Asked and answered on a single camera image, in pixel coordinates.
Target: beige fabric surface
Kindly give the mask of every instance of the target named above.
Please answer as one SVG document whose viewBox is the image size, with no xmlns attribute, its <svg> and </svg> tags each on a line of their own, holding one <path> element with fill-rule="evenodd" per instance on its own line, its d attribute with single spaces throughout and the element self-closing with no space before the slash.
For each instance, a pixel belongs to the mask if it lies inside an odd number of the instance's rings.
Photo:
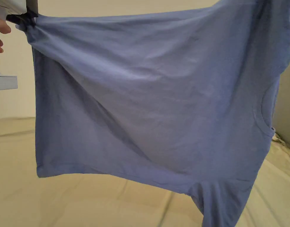
<svg viewBox="0 0 290 227">
<path fill-rule="evenodd" d="M 0 121 L 0 227 L 200 227 L 183 194 L 106 175 L 36 176 L 34 119 Z M 290 227 L 290 149 L 272 142 L 237 227 Z"/>
</svg>

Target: t-shirt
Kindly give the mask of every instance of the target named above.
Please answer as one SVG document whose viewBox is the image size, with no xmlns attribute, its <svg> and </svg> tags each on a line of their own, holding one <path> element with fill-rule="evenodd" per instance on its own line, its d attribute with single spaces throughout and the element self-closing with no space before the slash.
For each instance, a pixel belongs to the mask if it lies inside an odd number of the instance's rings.
<svg viewBox="0 0 290 227">
<path fill-rule="evenodd" d="M 192 197 L 234 226 L 274 135 L 290 0 L 222 0 L 28 26 L 39 177 L 110 174 Z"/>
</svg>

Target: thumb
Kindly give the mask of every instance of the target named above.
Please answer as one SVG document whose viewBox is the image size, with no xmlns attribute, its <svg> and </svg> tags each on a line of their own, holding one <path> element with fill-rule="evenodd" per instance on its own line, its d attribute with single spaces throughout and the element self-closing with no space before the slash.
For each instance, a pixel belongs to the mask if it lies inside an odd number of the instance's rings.
<svg viewBox="0 0 290 227">
<path fill-rule="evenodd" d="M 0 19 L 0 33 L 8 34 L 11 32 L 11 28 L 7 25 L 7 23 Z"/>
</svg>

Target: black clip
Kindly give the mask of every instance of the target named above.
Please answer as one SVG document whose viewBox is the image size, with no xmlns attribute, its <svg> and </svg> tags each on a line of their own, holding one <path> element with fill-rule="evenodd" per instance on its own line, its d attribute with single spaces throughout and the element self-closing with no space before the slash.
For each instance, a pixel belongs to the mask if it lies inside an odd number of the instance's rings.
<svg viewBox="0 0 290 227">
<path fill-rule="evenodd" d="M 6 16 L 6 20 L 14 24 L 23 24 L 25 27 L 36 25 L 34 20 L 35 17 L 38 17 L 38 13 L 35 13 L 27 7 L 27 12 L 21 15 L 10 14 Z"/>
</svg>

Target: hand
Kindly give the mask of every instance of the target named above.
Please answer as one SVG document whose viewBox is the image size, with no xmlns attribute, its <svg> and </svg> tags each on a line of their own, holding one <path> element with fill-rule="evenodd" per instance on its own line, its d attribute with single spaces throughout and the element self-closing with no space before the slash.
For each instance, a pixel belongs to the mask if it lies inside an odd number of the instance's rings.
<svg viewBox="0 0 290 227">
<path fill-rule="evenodd" d="M 0 19 L 0 33 L 8 34 L 11 32 L 11 28 L 7 25 L 7 23 Z M 0 53 L 3 53 L 4 50 L 2 49 L 3 42 L 0 40 Z"/>
</svg>

